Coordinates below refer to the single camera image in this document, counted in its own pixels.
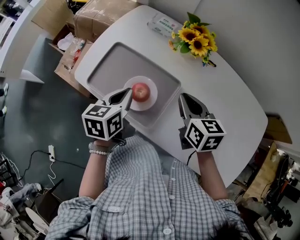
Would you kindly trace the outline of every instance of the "person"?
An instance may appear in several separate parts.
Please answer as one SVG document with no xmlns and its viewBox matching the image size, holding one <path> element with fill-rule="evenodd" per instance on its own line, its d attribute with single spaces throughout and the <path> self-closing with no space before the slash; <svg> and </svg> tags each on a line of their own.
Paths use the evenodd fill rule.
<svg viewBox="0 0 300 240">
<path fill-rule="evenodd" d="M 8 94 L 8 84 L 6 83 L 3 89 L 0 89 L 0 97 L 5 96 Z M 8 111 L 8 108 L 4 106 L 2 110 L 0 111 L 0 117 L 4 117 L 6 112 Z"/>
<path fill-rule="evenodd" d="M 108 158 L 110 142 L 94 142 L 79 197 L 60 205 L 46 239 L 252 239 L 211 152 L 197 153 L 200 187 L 184 163 L 138 135 L 126 141 Z"/>
<path fill-rule="evenodd" d="M 12 207 L 9 205 L 10 204 L 9 202 L 11 202 L 11 204 L 17 211 L 20 211 L 27 197 L 41 190 L 42 187 L 39 183 L 26 184 L 21 190 L 17 191 L 16 193 L 8 197 L 9 201 L 6 200 L 5 202 L 0 202 L 0 227 L 1 228 L 11 227 L 11 221 L 14 218 L 14 214 L 13 214 Z"/>
</svg>

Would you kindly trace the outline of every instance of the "floor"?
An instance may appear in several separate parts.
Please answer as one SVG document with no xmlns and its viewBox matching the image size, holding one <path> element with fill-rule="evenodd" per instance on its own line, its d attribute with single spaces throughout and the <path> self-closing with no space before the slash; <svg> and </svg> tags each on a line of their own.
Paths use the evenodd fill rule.
<svg viewBox="0 0 300 240">
<path fill-rule="evenodd" d="M 91 138 L 85 135 L 81 114 L 93 100 L 82 96 L 54 73 L 61 54 L 45 41 L 37 57 L 38 64 L 32 70 L 45 84 L 23 80 L 5 79 L 9 84 L 8 95 L 0 98 L 0 106 L 7 106 L 7 114 L 0 122 L 0 151 L 15 162 L 22 175 L 35 150 L 48 151 L 55 147 L 58 160 L 86 166 Z M 53 185 L 48 178 L 49 157 L 35 153 L 27 171 L 25 183 L 39 182 L 44 187 Z M 56 174 L 54 183 L 64 182 L 57 188 L 56 195 L 62 200 L 78 195 L 83 169 L 56 162 L 52 166 Z"/>
</svg>

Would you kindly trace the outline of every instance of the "shirt button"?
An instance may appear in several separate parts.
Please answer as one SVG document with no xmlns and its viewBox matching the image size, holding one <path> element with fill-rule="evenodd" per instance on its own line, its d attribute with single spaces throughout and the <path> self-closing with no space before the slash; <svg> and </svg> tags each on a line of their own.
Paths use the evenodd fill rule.
<svg viewBox="0 0 300 240">
<path fill-rule="evenodd" d="M 165 229 L 163 230 L 163 233 L 164 233 L 165 235 L 169 235 L 169 234 L 172 233 L 172 229 L 171 229 L 171 228 L 165 228 Z"/>
</svg>

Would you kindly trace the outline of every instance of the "red apple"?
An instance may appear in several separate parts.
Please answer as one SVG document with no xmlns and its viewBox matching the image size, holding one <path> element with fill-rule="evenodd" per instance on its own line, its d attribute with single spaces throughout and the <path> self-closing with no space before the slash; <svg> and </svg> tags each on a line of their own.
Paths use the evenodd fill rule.
<svg viewBox="0 0 300 240">
<path fill-rule="evenodd" d="M 133 85 L 132 91 L 132 98 L 139 103 L 147 101 L 150 97 L 150 88 L 143 82 L 139 82 Z"/>
</svg>

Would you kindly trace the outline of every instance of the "checkered shirt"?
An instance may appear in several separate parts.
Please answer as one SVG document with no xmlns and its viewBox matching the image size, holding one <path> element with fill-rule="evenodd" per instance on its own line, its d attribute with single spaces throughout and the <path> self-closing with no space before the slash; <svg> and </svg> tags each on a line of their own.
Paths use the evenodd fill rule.
<svg viewBox="0 0 300 240">
<path fill-rule="evenodd" d="M 46 238 L 206 240 L 225 222 L 248 236 L 234 202 L 211 199 L 194 172 L 176 159 L 166 188 L 157 152 L 138 136 L 110 154 L 105 186 L 96 200 L 63 202 Z"/>
</svg>

